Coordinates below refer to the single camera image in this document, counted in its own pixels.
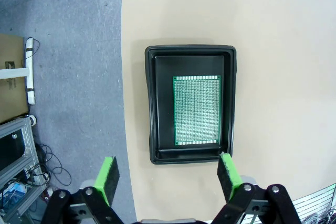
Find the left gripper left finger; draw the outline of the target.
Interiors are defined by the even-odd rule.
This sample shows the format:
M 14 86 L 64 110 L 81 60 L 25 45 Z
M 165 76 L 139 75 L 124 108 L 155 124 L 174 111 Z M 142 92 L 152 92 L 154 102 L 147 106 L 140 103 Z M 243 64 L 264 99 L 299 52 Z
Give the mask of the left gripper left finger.
M 123 223 L 111 208 L 119 177 L 117 159 L 106 157 L 93 186 L 74 194 L 65 189 L 53 192 L 44 223 L 81 223 L 84 219 L 92 219 L 94 223 Z

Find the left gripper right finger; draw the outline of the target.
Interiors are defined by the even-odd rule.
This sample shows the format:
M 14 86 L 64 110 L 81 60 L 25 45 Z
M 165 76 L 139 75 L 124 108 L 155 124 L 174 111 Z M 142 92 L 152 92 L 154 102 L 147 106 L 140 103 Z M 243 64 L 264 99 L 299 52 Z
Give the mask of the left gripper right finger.
M 230 154 L 221 153 L 217 176 L 226 204 L 212 223 L 242 223 L 247 215 L 253 215 L 261 223 L 301 223 L 292 200 L 281 184 L 266 189 L 244 183 Z

